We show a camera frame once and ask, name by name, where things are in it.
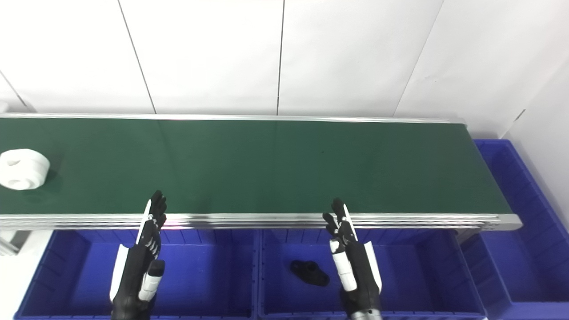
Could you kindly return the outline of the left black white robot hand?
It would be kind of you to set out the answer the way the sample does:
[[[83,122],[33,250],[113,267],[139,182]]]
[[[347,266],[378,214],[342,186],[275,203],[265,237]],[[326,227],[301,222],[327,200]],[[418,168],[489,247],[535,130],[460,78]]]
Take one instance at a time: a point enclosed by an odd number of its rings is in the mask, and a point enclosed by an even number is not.
[[[159,253],[166,208],[166,198],[160,190],[155,191],[144,209],[134,245],[119,247],[109,290],[112,320],[150,319],[165,272]]]

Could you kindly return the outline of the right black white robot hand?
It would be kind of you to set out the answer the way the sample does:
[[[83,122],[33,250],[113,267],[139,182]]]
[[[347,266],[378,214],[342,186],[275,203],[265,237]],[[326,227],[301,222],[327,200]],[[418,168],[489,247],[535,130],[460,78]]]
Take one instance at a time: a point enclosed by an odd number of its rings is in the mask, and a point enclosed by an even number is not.
[[[350,320],[381,320],[382,281],[371,242],[358,241],[346,204],[335,198],[323,213],[330,251],[340,278],[340,300]]]

